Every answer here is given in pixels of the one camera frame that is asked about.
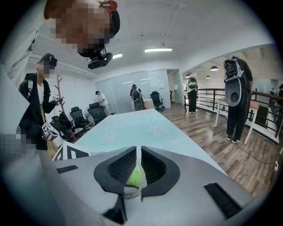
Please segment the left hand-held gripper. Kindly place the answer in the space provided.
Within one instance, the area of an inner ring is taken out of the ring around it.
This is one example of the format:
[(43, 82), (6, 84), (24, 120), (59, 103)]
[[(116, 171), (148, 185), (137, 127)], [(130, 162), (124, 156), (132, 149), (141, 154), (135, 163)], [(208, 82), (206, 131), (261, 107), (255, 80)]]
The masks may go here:
[(96, 152), (91, 152), (88, 148), (79, 146), (76, 144), (72, 144), (69, 142), (64, 142), (56, 152), (55, 156), (53, 157), (52, 161), (61, 161), (61, 160), (68, 160), (68, 159), (76, 159), (76, 158), (83, 158), (89, 157), (93, 155), (97, 155)]

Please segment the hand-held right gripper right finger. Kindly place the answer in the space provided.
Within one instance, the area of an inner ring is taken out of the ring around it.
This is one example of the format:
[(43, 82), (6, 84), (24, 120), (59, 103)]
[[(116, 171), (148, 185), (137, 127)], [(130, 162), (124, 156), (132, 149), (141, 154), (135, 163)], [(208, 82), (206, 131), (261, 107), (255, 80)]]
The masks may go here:
[(171, 199), (171, 190), (180, 179), (180, 154), (154, 148), (141, 147), (141, 165), (147, 186), (141, 190), (141, 200)]

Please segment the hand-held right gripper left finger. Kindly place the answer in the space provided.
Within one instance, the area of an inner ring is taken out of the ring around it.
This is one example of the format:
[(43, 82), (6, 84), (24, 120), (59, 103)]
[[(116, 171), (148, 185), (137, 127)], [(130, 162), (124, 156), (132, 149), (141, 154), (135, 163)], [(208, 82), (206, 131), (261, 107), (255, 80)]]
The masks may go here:
[(103, 216), (118, 223), (127, 221), (124, 204), (124, 187), (136, 167), (137, 148), (127, 147), (124, 151), (99, 163), (94, 169), (94, 178), (101, 188), (118, 195), (113, 208)]

